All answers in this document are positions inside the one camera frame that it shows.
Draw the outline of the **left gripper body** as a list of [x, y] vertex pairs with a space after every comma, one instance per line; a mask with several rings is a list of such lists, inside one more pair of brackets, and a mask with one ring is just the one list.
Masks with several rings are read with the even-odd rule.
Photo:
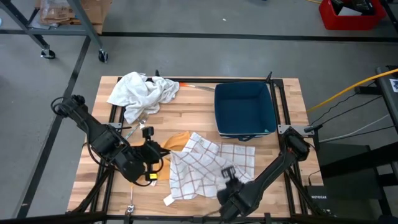
[[153, 140], [146, 139], [141, 146], [137, 146], [137, 150], [142, 157], [142, 160], [148, 166], [152, 166], [153, 164], [160, 164], [157, 170], [151, 169], [151, 172], [160, 172], [164, 166], [163, 157], [170, 154], [170, 150], [164, 149], [160, 146], [160, 144]]

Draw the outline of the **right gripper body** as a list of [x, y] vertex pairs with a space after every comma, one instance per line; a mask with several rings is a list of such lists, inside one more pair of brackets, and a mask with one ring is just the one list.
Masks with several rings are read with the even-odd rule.
[[235, 192], [239, 192], [243, 186], [244, 183], [238, 179], [230, 179], [227, 181], [226, 188], [217, 191], [217, 199], [220, 205], [224, 205], [228, 201], [229, 197]]

